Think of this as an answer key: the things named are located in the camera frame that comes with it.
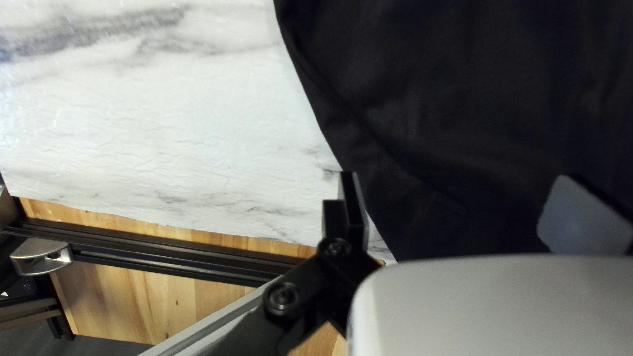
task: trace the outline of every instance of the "metal bar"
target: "metal bar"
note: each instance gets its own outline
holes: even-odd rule
[[[64,338],[68,341],[74,340],[75,334],[70,329],[70,325],[68,324],[68,320],[66,319],[66,314],[64,314],[63,309],[61,308],[60,299],[57,296],[55,288],[53,287],[51,276],[49,274],[43,276],[35,276],[33,277],[33,281],[37,285],[40,293],[52,296],[55,299],[58,308],[61,311],[60,315],[56,315],[52,318],[46,319],[53,336],[55,338],[61,338],[61,335],[63,335]]]
[[[246,313],[261,303],[261,296],[271,283],[273,281],[262,285],[139,356],[195,356],[209,350],[237,325]]]
[[[8,305],[6,307],[0,307],[0,318],[10,314],[24,312],[26,310],[50,307],[53,305],[57,306],[57,301],[55,300],[55,298],[41,298],[29,302]]]
[[[55,309],[55,310],[49,310],[47,312],[41,312],[38,314],[22,317],[22,318],[11,320],[11,321],[0,322],[0,331],[11,329],[16,326],[28,324],[30,322],[35,322],[35,321],[40,321],[40,320],[56,317],[59,315],[61,315],[61,311],[59,309]]]
[[[70,243],[78,261],[243,286],[261,286],[303,261],[271,253],[40,219],[22,219],[2,233]]]
[[[136,258],[126,258],[117,256],[108,256],[99,253],[74,253],[75,261],[87,262],[89,264],[109,265],[114,267],[144,270],[146,272],[155,272],[162,274],[170,274],[173,276],[188,277],[194,279],[204,279],[206,281],[237,284],[240,286],[258,287],[269,281],[265,277],[252,277],[243,275],[220,275],[217,271],[208,269],[195,269],[177,264],[167,264],[163,262],[152,262]]]

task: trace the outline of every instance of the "metal bracket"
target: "metal bracket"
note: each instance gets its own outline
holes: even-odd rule
[[[73,262],[68,243],[38,238],[28,238],[9,258],[21,276],[47,274]]]

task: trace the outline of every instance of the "screw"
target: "screw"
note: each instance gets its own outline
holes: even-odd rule
[[[345,256],[351,250],[351,246],[349,243],[343,239],[335,239],[334,241],[327,244],[323,252],[331,257],[341,257]]]
[[[268,300],[276,309],[286,309],[299,300],[299,292],[293,285],[283,284],[270,292]]]

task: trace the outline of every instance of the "gray marble veining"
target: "gray marble veining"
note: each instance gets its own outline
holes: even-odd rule
[[[0,5],[0,170],[12,194],[315,245],[339,166],[272,2]],[[392,259],[374,231],[370,251]]]

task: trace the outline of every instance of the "white marble pattern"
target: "white marble pattern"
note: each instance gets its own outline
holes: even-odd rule
[[[3,1],[0,117],[16,196],[315,245],[336,195],[271,1]]]

